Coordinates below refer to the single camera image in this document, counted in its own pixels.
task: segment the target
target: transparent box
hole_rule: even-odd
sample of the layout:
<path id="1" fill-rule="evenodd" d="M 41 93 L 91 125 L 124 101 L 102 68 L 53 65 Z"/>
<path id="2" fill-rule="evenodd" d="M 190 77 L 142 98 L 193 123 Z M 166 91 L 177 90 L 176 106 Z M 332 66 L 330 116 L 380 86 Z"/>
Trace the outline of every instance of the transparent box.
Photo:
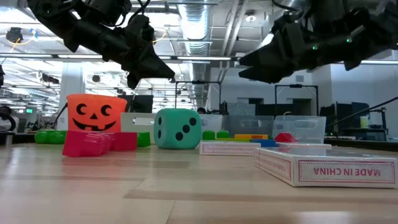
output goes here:
<path id="1" fill-rule="evenodd" d="M 231 138 L 235 134 L 268 134 L 272 135 L 273 116 L 227 115 L 223 117 L 223 130 Z"/>
<path id="2" fill-rule="evenodd" d="M 218 114 L 200 114 L 201 131 L 221 131 L 223 124 L 223 115 Z"/>
<path id="3" fill-rule="evenodd" d="M 290 133 L 298 143 L 323 144 L 326 117 L 319 116 L 277 116 L 272 137 L 279 133 Z"/>

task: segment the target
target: column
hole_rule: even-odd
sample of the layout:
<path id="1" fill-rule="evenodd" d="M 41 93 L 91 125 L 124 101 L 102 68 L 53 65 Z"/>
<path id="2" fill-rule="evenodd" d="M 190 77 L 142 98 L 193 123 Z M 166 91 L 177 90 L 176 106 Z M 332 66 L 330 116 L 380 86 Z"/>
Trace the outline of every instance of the column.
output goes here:
<path id="1" fill-rule="evenodd" d="M 63 63 L 60 106 L 59 111 L 67 103 L 67 96 L 75 93 L 85 93 L 86 77 L 83 73 L 82 63 Z M 68 108 L 58 119 L 57 130 L 68 129 Z"/>

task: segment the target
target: jack-o-lantern bucket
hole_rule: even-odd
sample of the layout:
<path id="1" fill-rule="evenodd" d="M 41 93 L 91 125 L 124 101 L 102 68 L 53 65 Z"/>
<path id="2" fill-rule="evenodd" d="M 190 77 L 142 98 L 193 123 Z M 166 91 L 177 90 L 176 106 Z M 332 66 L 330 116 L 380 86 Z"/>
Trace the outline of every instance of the jack-o-lantern bucket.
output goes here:
<path id="1" fill-rule="evenodd" d="M 120 114 L 127 101 L 114 96 L 71 94 L 68 101 L 68 128 L 79 131 L 121 131 Z"/>

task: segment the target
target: white cardboard box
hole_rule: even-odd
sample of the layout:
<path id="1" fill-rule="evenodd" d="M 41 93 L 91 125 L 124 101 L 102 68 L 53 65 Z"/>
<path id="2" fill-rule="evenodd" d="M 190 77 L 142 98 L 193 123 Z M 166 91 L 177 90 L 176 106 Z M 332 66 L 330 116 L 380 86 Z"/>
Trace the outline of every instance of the white cardboard box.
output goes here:
<path id="1" fill-rule="evenodd" d="M 232 141 L 201 141 L 200 154 L 213 156 L 253 156 L 260 143 Z"/>
<path id="2" fill-rule="evenodd" d="M 302 156 L 326 156 L 326 150 L 331 150 L 329 144 L 300 144 L 278 142 L 280 152 Z"/>
<path id="3" fill-rule="evenodd" d="M 278 148 L 256 148 L 254 165 L 294 186 L 398 188 L 397 159 L 327 150 L 300 156 Z"/>

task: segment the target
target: table surface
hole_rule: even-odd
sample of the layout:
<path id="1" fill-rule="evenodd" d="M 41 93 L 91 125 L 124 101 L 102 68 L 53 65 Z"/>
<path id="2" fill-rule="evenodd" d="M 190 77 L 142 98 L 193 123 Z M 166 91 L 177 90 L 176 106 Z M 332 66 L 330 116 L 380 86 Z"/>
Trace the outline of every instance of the table surface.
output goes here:
<path id="1" fill-rule="evenodd" d="M 1 223 L 398 223 L 398 190 L 295 188 L 255 168 L 252 157 L 154 146 L 95 158 L 61 151 L 0 148 Z"/>

